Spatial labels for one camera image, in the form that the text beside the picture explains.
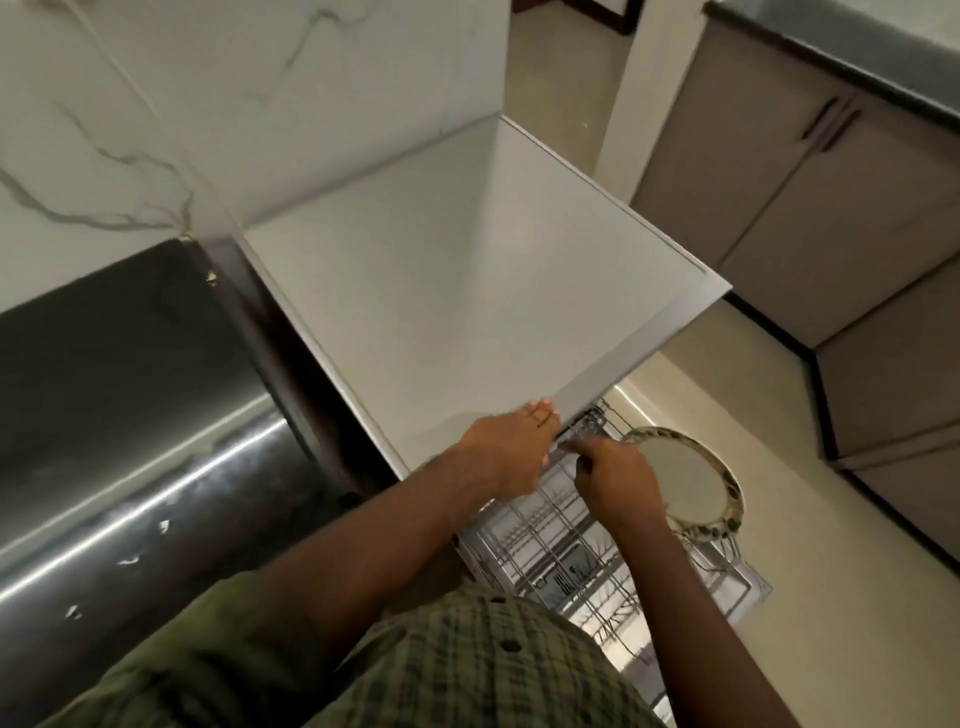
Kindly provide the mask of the white plate with patterned rim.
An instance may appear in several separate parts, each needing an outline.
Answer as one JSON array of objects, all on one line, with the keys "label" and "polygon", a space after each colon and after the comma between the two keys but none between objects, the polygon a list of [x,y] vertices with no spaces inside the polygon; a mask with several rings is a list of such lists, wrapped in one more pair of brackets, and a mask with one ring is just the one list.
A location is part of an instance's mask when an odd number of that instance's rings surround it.
[{"label": "white plate with patterned rim", "polygon": [[734,539],[742,527],[746,501],[726,463],[689,435],[648,426],[623,436],[654,471],[671,531],[691,543]]}]

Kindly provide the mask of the beige kitchen cabinet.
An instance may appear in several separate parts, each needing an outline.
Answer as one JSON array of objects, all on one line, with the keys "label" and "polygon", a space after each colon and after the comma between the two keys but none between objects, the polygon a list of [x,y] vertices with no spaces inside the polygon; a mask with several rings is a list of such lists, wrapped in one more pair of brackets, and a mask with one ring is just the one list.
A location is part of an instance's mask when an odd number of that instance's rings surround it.
[{"label": "beige kitchen cabinet", "polygon": [[960,251],[960,135],[707,16],[631,204],[815,349]]},{"label": "beige kitchen cabinet", "polygon": [[960,570],[960,251],[817,351],[825,454]]}]

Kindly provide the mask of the dark grey stone countertop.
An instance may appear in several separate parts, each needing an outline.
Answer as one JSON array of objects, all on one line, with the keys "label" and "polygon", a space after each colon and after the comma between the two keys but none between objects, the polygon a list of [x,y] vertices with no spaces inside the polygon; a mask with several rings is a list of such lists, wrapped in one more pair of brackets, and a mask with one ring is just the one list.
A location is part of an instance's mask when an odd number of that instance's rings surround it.
[{"label": "dark grey stone countertop", "polygon": [[960,136],[960,0],[706,0],[703,12]]}]

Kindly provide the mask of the person's right forearm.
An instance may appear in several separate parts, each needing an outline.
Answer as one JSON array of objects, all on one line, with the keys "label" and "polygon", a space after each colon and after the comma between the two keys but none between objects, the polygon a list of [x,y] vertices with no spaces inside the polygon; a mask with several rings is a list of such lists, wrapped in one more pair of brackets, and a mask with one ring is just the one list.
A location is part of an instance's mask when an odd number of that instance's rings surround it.
[{"label": "person's right forearm", "polygon": [[689,556],[652,516],[606,529],[630,570],[679,728],[734,728],[744,650]]}]

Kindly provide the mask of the person's left hand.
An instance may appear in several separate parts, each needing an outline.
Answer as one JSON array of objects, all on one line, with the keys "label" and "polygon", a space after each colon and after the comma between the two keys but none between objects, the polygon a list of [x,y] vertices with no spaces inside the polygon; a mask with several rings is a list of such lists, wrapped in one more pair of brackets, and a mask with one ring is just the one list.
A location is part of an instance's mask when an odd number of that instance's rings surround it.
[{"label": "person's left hand", "polygon": [[[539,400],[552,401],[550,397]],[[548,464],[551,450],[546,459],[534,459],[524,452],[519,442],[518,415],[522,406],[476,419],[454,446],[485,484],[489,497],[498,501],[508,502],[533,494]]]}]

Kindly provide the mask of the green checked shirt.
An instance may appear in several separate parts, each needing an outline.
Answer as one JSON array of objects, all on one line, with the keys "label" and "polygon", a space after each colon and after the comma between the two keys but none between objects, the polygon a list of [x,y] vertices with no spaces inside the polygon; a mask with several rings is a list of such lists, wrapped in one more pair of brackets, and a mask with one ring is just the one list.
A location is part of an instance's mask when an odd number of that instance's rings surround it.
[{"label": "green checked shirt", "polygon": [[466,585],[339,663],[254,572],[209,588],[35,728],[666,728],[584,631]]}]

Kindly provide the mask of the person's right hand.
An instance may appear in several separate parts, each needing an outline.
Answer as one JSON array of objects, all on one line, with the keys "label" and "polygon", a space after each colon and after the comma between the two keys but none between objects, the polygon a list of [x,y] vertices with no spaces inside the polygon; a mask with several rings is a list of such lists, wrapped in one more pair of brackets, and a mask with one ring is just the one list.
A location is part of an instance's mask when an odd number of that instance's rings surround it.
[{"label": "person's right hand", "polygon": [[594,520],[615,539],[628,533],[669,532],[654,470],[633,444],[627,444],[638,452],[638,467],[630,477],[591,476],[586,468],[590,463],[576,454],[575,487]]}]

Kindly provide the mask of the dark wooden door frame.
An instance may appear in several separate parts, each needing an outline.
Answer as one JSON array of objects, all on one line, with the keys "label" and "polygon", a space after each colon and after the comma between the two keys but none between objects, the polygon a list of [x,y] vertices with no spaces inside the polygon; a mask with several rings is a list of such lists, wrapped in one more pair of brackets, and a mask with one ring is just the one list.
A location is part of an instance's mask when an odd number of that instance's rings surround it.
[{"label": "dark wooden door frame", "polygon": [[562,3],[624,37],[637,30],[645,4],[645,0],[510,0],[510,8],[521,14],[551,2]]}]

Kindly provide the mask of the grey drawer front panel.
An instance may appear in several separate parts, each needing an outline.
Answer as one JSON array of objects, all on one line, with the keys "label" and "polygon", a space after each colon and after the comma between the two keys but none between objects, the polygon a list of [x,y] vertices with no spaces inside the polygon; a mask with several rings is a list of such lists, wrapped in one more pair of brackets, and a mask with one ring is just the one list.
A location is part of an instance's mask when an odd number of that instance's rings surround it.
[{"label": "grey drawer front panel", "polygon": [[543,396],[569,422],[731,289],[489,117],[303,201],[244,253],[392,472]]}]

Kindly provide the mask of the person's left forearm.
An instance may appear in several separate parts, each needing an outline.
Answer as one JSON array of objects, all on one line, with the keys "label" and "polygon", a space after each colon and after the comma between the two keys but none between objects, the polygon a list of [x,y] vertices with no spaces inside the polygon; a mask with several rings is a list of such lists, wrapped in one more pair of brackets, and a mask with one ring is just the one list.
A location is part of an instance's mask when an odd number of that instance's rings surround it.
[{"label": "person's left forearm", "polygon": [[503,449],[458,443],[259,571],[336,665],[384,608],[510,480]]}]

